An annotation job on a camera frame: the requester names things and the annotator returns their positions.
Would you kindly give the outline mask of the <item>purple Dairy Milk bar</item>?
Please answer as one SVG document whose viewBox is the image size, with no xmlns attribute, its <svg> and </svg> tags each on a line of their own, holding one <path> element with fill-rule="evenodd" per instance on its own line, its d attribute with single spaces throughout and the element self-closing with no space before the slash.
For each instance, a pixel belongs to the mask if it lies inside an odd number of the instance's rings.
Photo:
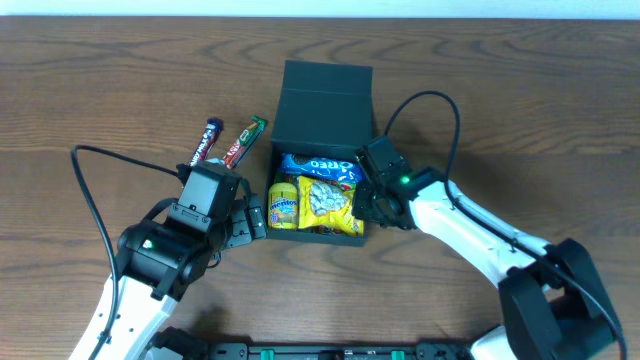
<svg viewBox="0 0 640 360">
<path fill-rule="evenodd" d="M 189 159 L 188 165 L 190 167 L 195 166 L 200 161 L 205 161 L 209 155 L 209 152 L 219 135 L 223 130 L 223 122 L 221 119 L 211 117 L 207 119 L 205 129 L 201 136 L 197 147 L 194 150 L 193 155 Z"/>
</svg>

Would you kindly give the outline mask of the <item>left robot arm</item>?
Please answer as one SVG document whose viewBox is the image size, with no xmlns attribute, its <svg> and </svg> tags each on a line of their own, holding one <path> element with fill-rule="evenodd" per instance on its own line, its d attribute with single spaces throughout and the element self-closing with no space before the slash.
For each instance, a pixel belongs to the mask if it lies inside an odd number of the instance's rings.
<svg viewBox="0 0 640 360">
<path fill-rule="evenodd" d="M 217 224 L 175 198 L 159 201 L 118 240 L 116 271 L 105 282 L 94 315 L 70 357 L 195 358 L 196 351 L 156 345 L 158 329 L 187 288 L 219 264 L 223 251 L 265 236 L 255 193 L 233 201 L 228 216 Z"/>
</svg>

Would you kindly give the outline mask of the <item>red green KitKat bar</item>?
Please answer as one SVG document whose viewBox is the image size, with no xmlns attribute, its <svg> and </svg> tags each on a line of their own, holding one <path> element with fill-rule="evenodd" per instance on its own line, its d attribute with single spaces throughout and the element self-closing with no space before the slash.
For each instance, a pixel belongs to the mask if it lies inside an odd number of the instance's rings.
<svg viewBox="0 0 640 360">
<path fill-rule="evenodd" d="M 268 121 L 266 119 L 258 116 L 252 117 L 252 122 L 242 131 L 222 158 L 227 169 L 234 169 L 242 161 L 255 141 L 264 132 L 267 125 Z"/>
</svg>

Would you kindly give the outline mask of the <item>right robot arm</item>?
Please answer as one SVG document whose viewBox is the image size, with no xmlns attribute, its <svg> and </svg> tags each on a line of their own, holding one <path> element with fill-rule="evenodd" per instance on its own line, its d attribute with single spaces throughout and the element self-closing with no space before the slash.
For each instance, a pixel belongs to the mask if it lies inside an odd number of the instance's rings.
<svg viewBox="0 0 640 360">
<path fill-rule="evenodd" d="M 359 219 L 441 240 L 498 290 L 503 322 L 468 345 L 468 358 L 590 359 L 612 344 L 627 358 L 620 321 L 578 242 L 515 228 L 432 168 L 367 168 L 354 202 Z"/>
</svg>

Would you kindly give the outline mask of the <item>yellow Mentos gum bottle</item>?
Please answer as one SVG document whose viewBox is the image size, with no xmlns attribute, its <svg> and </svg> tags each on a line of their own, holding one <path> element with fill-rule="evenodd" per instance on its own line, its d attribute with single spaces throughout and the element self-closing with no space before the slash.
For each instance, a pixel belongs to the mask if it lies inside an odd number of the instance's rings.
<svg viewBox="0 0 640 360">
<path fill-rule="evenodd" d="M 272 229 L 298 228 L 298 190 L 287 182 L 273 184 L 268 192 L 268 223 Z"/>
</svg>

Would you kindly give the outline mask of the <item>yellow Hacks candy bag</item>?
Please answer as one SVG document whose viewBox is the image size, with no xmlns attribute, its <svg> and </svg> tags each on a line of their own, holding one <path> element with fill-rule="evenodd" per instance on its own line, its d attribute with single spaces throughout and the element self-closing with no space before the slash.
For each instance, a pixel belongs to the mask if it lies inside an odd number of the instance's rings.
<svg viewBox="0 0 640 360">
<path fill-rule="evenodd" d="M 344 191 L 319 179 L 298 177 L 298 228 L 325 226 L 350 236 L 364 234 L 364 221 L 352 214 L 355 190 Z"/>
</svg>

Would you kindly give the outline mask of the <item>blue Oreo cookie pack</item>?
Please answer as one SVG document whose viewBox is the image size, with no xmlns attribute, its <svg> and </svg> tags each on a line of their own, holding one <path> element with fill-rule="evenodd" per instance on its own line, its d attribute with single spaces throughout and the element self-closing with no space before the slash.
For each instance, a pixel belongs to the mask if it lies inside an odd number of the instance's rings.
<svg viewBox="0 0 640 360">
<path fill-rule="evenodd" d="M 289 175 L 302 175 L 348 183 L 358 183 L 365 178 L 361 167 L 355 163 L 291 153 L 282 155 L 279 171 Z"/>
</svg>

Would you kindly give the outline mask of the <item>dark green lidded box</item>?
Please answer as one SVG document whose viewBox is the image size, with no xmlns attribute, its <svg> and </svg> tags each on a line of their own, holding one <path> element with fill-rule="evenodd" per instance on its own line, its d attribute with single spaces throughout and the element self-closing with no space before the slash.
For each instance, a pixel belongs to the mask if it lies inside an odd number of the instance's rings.
<svg viewBox="0 0 640 360">
<path fill-rule="evenodd" d="M 273 122 L 266 187 L 284 153 L 344 160 L 373 138 L 369 66 L 288 60 Z"/>
</svg>

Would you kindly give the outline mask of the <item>Haribo gummy worms bag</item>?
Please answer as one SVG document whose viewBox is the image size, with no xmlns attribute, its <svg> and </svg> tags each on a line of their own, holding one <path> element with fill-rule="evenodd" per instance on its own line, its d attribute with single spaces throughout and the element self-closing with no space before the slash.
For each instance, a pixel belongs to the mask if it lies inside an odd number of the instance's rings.
<svg viewBox="0 0 640 360">
<path fill-rule="evenodd" d="M 275 183 L 281 183 L 281 182 L 287 182 L 287 183 L 293 184 L 298 190 L 298 177 L 299 177 L 298 175 L 289 175 L 289 174 L 284 174 L 284 173 L 277 173 L 276 176 L 275 176 L 274 184 Z M 326 183 L 329 183 L 331 185 L 339 186 L 344 191 L 350 190 L 350 189 L 354 189 L 355 190 L 355 185 L 351 184 L 351 183 L 339 183 L 337 181 L 325 180 L 325 179 L 319 179 L 319 180 L 324 181 Z M 299 190 L 298 190 L 298 214 L 299 214 Z M 325 227 L 325 226 L 316 226 L 316 227 L 311 227 L 311 228 L 306 228 L 306 229 L 297 228 L 295 231 L 306 231 L 306 232 L 312 232 L 312 233 L 317 233 L 317 234 L 347 235 L 347 234 L 342 233 L 342 232 L 340 232 L 338 230 L 334 230 L 332 228 L 328 228 L 328 227 Z"/>
</svg>

